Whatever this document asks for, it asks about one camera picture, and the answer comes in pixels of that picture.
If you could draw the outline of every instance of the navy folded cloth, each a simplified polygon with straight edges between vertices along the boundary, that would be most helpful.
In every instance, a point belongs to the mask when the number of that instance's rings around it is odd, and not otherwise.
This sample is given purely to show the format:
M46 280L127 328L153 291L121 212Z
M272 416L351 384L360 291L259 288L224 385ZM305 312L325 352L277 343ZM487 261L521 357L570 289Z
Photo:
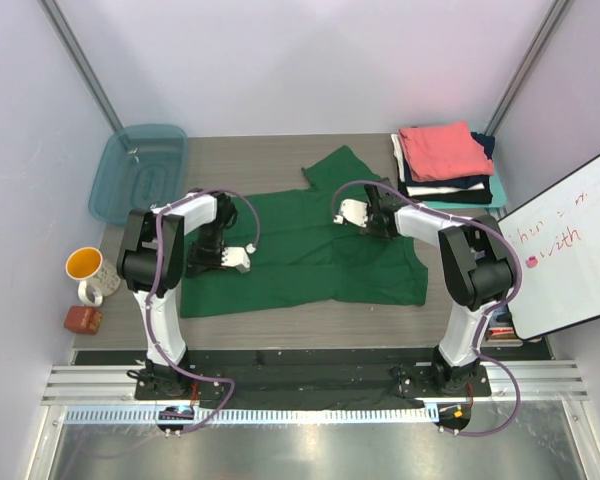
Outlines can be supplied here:
M473 139L482 145L485 155L493 160L493 151L496 146L496 139L490 135L483 135L481 133L471 132ZM489 176L488 175L472 175L469 177L453 178L450 180L438 180L432 182L416 182L411 177L411 170L407 164L406 157L404 160L404 177L405 181L398 182L398 190L408 196L407 186L410 187L455 187L467 189L482 183L484 190L467 190L466 192L453 192L453 193L441 193L433 195L414 195L411 198L418 200L430 200L438 202L452 202L452 203L479 203L488 205L493 200L491 195L491 189L489 187Z

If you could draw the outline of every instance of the wall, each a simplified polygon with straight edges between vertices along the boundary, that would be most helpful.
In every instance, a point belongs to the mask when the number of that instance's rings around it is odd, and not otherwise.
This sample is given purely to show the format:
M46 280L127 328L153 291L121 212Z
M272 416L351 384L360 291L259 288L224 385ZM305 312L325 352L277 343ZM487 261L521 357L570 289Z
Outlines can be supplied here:
M110 133L37 2L0 1L0 479L23 478L71 348L64 262L102 236L86 205Z
M551 0L61 0L125 124L190 136L489 121Z
M600 153L600 0L573 3L497 138L514 207ZM600 320L552 343L576 359L600 418Z

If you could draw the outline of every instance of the white mug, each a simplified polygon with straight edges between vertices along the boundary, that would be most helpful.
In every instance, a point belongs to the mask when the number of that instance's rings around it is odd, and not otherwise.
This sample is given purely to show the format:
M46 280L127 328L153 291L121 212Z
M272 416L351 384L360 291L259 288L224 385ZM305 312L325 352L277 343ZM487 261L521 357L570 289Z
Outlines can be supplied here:
M78 282L78 297L89 307L102 305L104 297L120 286L115 267L97 248L84 247L73 252L65 270L69 277Z

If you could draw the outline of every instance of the red folded cloth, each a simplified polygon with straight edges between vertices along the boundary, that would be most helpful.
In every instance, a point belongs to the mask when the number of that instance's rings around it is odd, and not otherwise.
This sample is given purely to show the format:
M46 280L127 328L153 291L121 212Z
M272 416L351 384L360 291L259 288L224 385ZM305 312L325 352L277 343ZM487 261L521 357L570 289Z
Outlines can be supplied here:
M401 128L400 141L416 182L494 174L493 162L471 137L467 122Z

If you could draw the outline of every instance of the folded shirt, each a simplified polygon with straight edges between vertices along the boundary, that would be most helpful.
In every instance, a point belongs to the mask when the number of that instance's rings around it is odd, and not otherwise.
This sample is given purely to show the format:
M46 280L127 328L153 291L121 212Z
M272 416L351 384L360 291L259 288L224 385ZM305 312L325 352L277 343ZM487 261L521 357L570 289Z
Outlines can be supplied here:
M402 148L397 137L398 136L396 135L396 140L398 140L397 147L393 135L392 142L394 143L394 156L396 157L398 164L398 190L403 195L417 200L452 203L476 203L483 205L491 203L491 201L493 200L493 196L491 194L491 189L489 185L490 177L488 175L474 175L470 177L461 177L435 182L415 182L413 178L411 178L411 172L408 168L406 160L404 159ZM471 137L481 146L487 158L492 160L496 142L495 137L474 132L471 133ZM475 185L479 185L481 189L471 189L471 187L475 188ZM445 190L440 190L436 191L435 193L427 192L423 195L421 191L413 190L414 188L422 187L456 188L457 191L448 192Z
M416 182L493 175L493 162L473 141L467 122L401 128L400 141Z

